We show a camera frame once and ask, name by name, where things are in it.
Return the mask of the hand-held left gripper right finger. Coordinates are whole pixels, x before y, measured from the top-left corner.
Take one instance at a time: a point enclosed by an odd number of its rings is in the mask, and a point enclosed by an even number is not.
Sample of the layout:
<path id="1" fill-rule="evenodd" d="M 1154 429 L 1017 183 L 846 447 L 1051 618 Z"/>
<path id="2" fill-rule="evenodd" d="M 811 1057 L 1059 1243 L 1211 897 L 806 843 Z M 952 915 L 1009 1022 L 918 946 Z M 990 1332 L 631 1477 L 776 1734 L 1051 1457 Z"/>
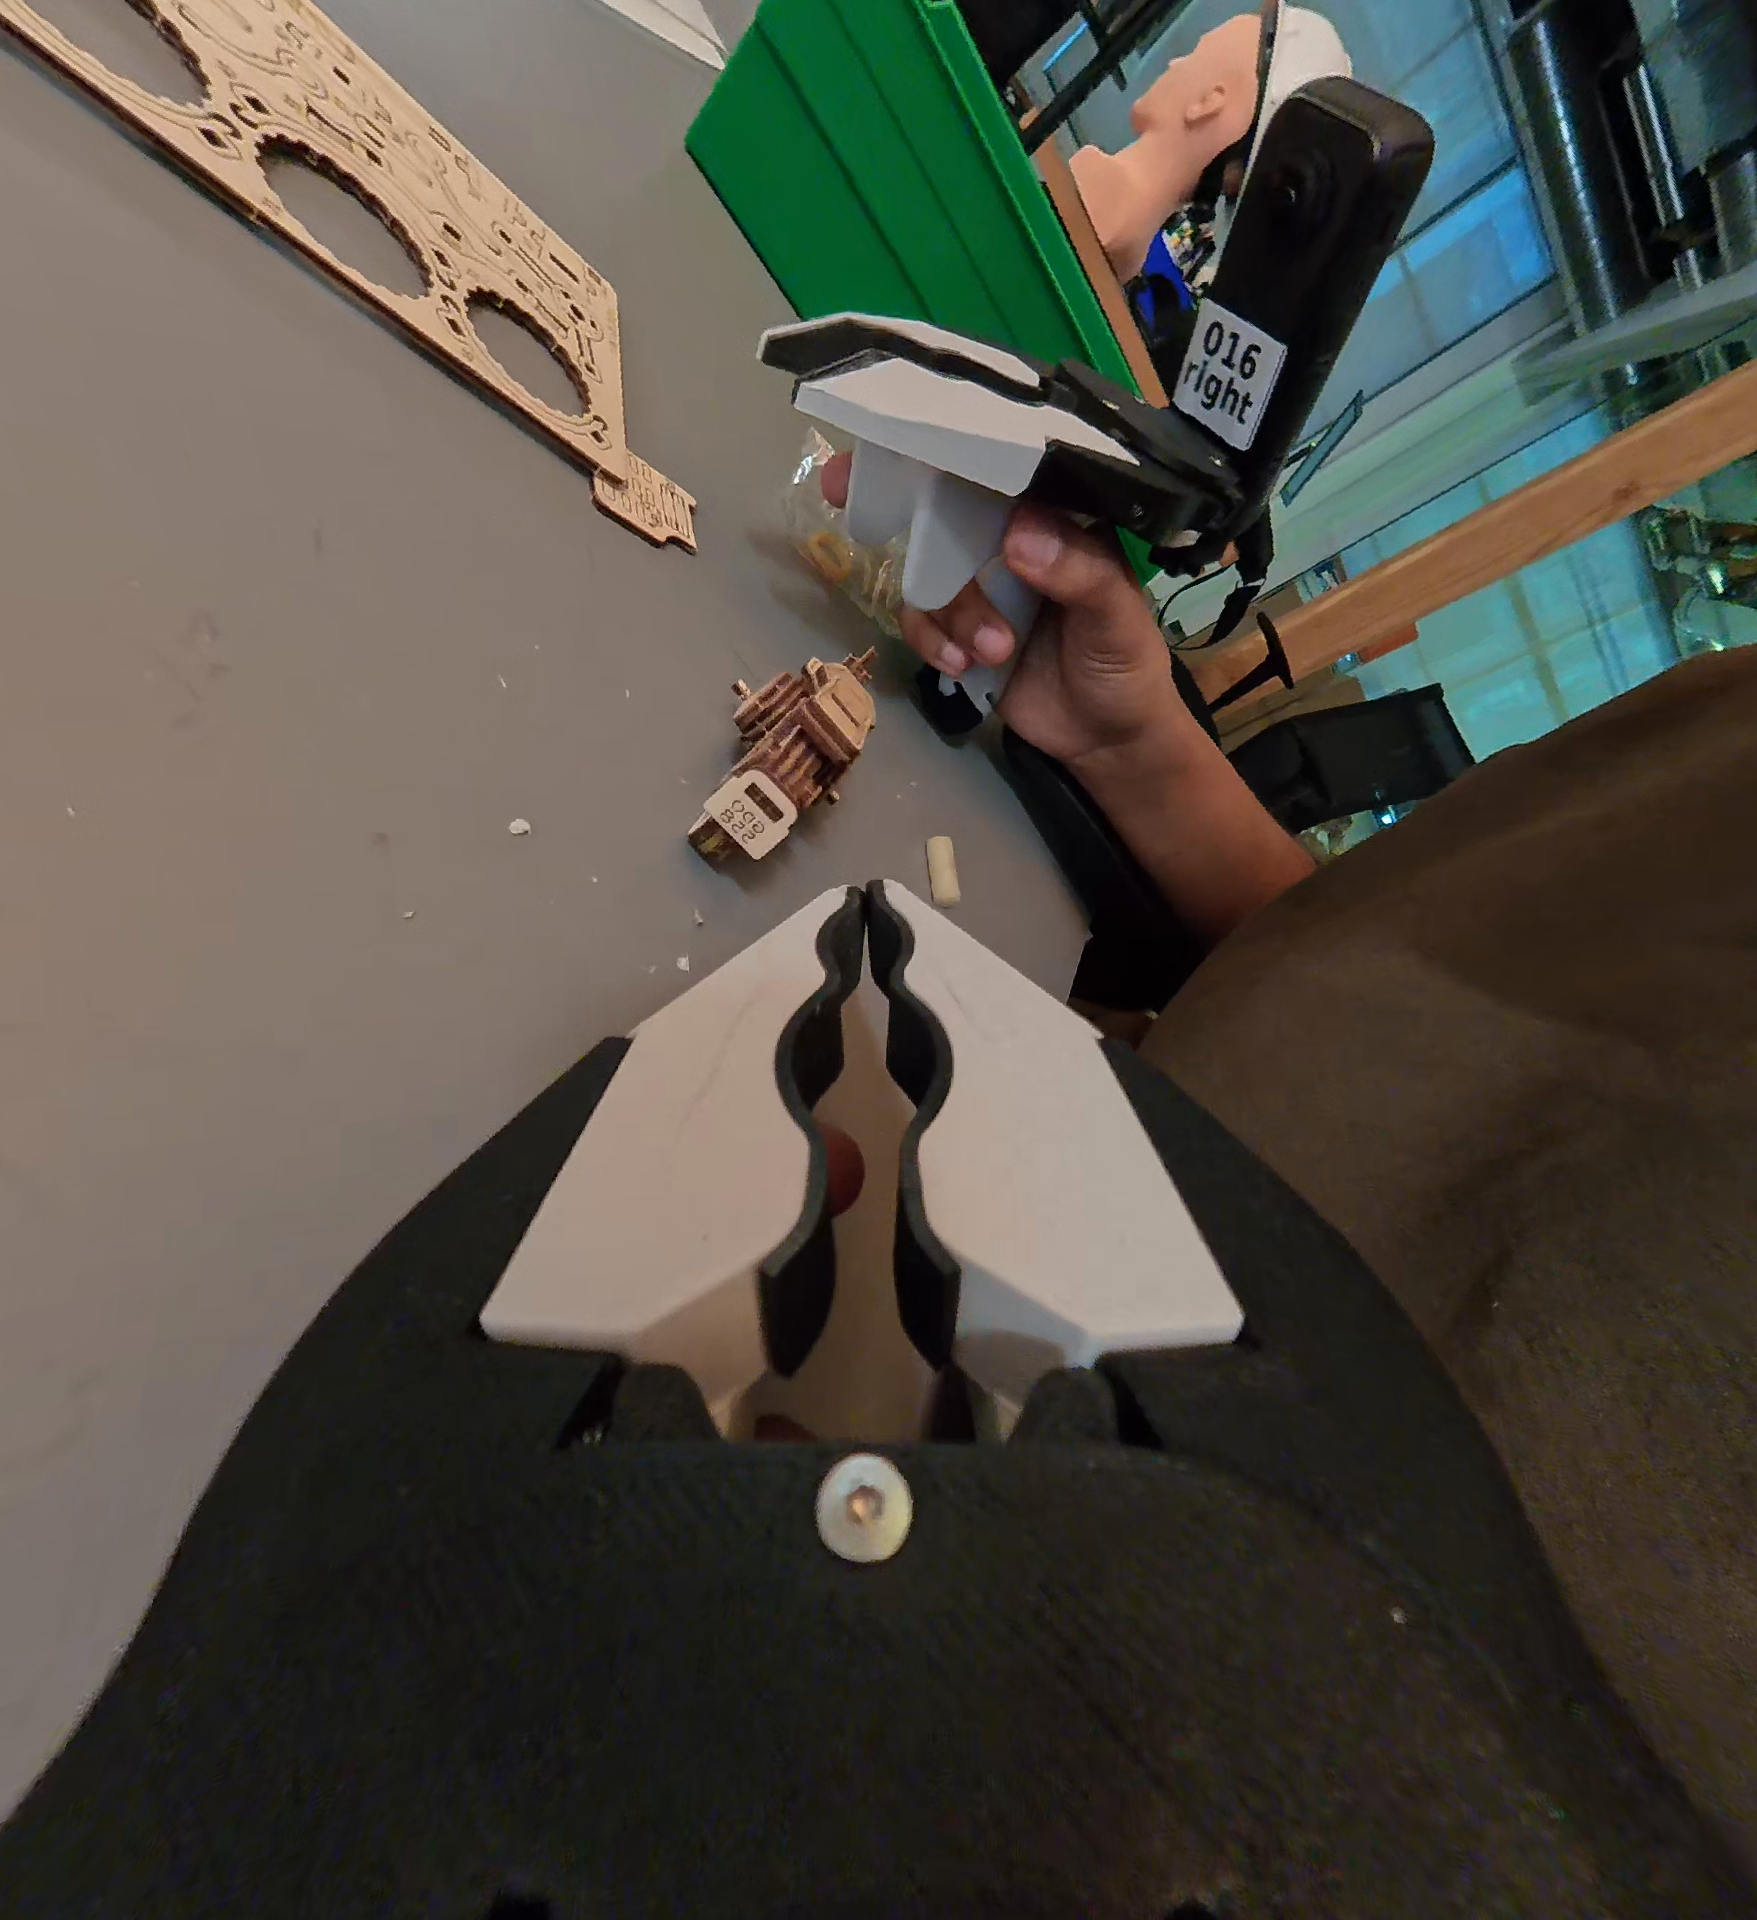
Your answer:
<path id="1" fill-rule="evenodd" d="M 1040 1380 L 1239 1341 L 1245 1309 L 1106 1037 L 893 880 L 869 886 L 912 1104 L 893 1273 L 915 1350 L 1006 1438 Z"/>

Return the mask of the metal ventilation ducts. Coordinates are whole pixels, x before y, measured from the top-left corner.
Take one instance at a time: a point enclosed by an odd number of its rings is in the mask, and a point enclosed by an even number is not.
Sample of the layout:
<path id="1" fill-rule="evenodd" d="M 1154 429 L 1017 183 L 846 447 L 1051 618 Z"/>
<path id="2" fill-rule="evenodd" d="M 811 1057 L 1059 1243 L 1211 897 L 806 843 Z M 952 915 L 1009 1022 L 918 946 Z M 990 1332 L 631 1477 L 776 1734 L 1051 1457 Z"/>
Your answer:
<path id="1" fill-rule="evenodd" d="M 1757 2 L 1506 18 L 1519 144 L 1579 333 L 1757 262 Z"/>

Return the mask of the person's right forearm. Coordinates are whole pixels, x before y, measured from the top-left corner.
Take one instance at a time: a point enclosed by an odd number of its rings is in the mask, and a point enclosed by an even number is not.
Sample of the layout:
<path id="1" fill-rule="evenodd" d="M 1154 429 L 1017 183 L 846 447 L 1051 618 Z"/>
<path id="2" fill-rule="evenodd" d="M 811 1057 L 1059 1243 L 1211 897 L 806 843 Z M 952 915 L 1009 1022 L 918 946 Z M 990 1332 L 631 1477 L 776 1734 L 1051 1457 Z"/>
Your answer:
<path id="1" fill-rule="evenodd" d="M 1176 696 L 1130 737 L 1074 756 L 1071 773 L 1206 948 L 1320 870 Z"/>

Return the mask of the clear plastic bag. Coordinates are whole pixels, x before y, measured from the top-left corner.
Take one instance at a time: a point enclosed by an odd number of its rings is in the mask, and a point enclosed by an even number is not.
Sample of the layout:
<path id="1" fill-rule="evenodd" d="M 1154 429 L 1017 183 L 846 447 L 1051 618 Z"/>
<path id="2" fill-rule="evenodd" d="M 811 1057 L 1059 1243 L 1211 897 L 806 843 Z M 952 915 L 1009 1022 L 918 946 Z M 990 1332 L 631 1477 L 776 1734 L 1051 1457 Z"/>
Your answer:
<path id="1" fill-rule="evenodd" d="M 887 639 L 902 639 L 903 567 L 909 535 L 869 542 L 851 536 L 846 511 L 831 507 L 821 473 L 837 447 L 809 425 L 784 498 L 788 540 L 800 561 L 831 590 L 858 606 Z"/>

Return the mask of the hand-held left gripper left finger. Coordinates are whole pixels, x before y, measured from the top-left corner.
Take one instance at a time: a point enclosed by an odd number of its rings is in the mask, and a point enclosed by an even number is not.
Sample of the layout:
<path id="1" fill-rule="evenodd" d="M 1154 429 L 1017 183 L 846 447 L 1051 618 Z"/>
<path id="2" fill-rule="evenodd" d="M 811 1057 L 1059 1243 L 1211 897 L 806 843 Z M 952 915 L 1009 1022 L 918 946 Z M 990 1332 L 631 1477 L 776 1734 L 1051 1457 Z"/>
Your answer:
<path id="1" fill-rule="evenodd" d="M 760 1382 L 819 1343 L 866 1191 L 866 1146 L 819 1118 L 864 959 L 866 892 L 829 890 L 634 1026 L 481 1331 L 678 1370 L 750 1438 Z"/>

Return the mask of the black monitor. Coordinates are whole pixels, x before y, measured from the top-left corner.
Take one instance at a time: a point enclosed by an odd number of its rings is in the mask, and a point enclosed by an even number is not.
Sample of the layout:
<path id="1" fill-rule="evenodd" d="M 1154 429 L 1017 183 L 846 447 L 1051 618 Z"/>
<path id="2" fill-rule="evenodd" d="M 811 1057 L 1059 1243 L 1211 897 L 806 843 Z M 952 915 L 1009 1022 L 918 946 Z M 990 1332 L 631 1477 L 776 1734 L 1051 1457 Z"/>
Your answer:
<path id="1" fill-rule="evenodd" d="M 1227 758 L 1292 835 L 1416 807 L 1474 767 L 1440 686 L 1283 718 Z"/>

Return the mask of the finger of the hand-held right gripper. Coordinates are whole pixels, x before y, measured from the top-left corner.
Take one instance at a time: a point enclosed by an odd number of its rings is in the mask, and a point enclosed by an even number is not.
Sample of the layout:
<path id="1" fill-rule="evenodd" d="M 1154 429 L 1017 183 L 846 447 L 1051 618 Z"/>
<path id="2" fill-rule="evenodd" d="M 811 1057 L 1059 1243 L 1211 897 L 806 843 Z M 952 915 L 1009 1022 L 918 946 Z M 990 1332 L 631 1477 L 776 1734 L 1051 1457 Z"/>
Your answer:
<path id="1" fill-rule="evenodd" d="M 794 379 L 824 377 L 881 357 L 966 379 L 1022 404 L 1038 404 L 1048 390 L 1045 369 L 1010 348 L 933 323 L 860 311 L 771 326 L 756 350 L 763 367 Z"/>
<path id="2" fill-rule="evenodd" d="M 794 382 L 794 409 L 860 444 L 952 473 L 988 491 L 1030 491 L 1054 451 L 1078 451 L 1139 476 L 1101 427 L 1050 401 L 1015 399 L 969 377 L 877 357 Z"/>

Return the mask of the large wooden puzzle sheet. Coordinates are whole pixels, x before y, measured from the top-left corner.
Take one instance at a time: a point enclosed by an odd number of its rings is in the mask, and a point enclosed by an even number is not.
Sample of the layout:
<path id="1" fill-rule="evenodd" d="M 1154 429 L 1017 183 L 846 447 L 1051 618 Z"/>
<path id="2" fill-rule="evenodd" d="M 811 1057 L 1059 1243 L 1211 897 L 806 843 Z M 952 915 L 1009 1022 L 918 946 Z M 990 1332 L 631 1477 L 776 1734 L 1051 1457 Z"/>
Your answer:
<path id="1" fill-rule="evenodd" d="M 82 50 L 37 6 L 0 2 L 0 31 L 146 137 L 221 203 L 378 308 L 590 472 L 629 476 L 618 299 L 337 22 L 303 2 L 133 3 L 190 66 L 181 102 Z M 422 290 L 391 293 L 284 203 L 267 162 L 311 163 L 408 253 Z"/>

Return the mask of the assembled wooden engine model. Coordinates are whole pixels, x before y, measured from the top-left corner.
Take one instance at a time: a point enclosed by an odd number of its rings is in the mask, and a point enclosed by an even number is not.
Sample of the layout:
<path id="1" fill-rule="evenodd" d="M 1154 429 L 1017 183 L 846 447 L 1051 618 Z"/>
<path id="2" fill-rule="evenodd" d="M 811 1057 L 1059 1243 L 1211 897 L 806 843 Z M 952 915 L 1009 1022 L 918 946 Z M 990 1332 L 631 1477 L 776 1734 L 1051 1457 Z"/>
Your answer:
<path id="1" fill-rule="evenodd" d="M 875 724 L 873 664 L 868 648 L 846 659 L 807 659 L 760 687 L 735 680 L 740 754 L 689 828 L 692 851 L 709 860 L 731 851 L 758 860 L 791 837 L 804 812 L 837 803 Z"/>

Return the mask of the wooden beam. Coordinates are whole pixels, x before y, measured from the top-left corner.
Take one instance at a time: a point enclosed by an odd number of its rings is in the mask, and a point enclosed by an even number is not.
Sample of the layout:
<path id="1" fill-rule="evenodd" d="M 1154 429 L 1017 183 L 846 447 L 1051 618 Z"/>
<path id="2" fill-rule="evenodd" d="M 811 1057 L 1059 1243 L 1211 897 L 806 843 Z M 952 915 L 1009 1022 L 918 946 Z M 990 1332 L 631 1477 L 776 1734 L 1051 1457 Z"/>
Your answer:
<path id="1" fill-rule="evenodd" d="M 1277 618 L 1308 678 L 1757 451 L 1757 358 Z"/>

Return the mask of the person's right hand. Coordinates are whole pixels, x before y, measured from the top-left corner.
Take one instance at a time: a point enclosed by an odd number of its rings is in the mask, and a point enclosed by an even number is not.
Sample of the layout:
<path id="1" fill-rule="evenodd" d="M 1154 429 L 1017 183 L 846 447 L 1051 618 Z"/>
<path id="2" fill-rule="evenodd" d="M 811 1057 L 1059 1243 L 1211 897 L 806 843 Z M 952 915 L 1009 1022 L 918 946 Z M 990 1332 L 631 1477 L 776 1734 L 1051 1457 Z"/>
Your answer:
<path id="1" fill-rule="evenodd" d="M 939 611 L 902 606 L 915 655 L 961 680 L 1004 668 L 995 718 L 1084 784 L 1170 780 L 1214 753 L 1186 708 L 1154 609 L 1113 540 L 1054 508 L 1017 507 L 1001 546 L 1035 589 L 1024 641 L 979 585 Z"/>

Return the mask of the green plastic bin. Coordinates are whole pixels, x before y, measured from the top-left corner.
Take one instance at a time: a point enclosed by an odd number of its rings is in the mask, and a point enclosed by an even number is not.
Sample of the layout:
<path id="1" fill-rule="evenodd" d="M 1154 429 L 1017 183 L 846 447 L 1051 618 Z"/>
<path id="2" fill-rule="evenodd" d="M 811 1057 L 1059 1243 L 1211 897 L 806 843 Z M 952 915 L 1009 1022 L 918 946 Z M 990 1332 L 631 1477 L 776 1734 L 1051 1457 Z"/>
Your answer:
<path id="1" fill-rule="evenodd" d="M 684 144 L 801 319 L 924 320 L 1165 404 L 957 3 L 760 3 Z"/>

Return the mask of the person's brown shirt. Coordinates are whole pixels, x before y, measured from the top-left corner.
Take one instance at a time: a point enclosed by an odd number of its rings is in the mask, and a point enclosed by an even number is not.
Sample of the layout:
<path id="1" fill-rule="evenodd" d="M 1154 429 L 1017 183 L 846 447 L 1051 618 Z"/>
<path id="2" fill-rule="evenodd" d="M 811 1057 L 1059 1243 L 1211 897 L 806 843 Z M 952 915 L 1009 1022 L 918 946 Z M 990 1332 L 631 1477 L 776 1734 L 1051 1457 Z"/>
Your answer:
<path id="1" fill-rule="evenodd" d="M 1394 1290 L 1757 1888 L 1757 645 L 1300 881 L 1146 1057 Z"/>

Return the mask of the grey desk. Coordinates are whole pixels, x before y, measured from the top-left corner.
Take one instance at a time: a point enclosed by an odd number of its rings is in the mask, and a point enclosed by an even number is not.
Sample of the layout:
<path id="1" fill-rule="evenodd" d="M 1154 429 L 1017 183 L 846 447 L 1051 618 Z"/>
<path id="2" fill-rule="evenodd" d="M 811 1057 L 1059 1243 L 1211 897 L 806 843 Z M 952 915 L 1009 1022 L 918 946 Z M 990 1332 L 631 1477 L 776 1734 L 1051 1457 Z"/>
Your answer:
<path id="1" fill-rule="evenodd" d="M 0 39 L 0 1820 L 289 1345 L 585 1048 L 934 833 L 1026 975 L 1084 942 L 893 699 L 794 847 L 684 843 L 731 683 L 871 638 L 788 546 L 714 71 L 604 3 L 326 11 L 614 284 L 699 553 Z"/>

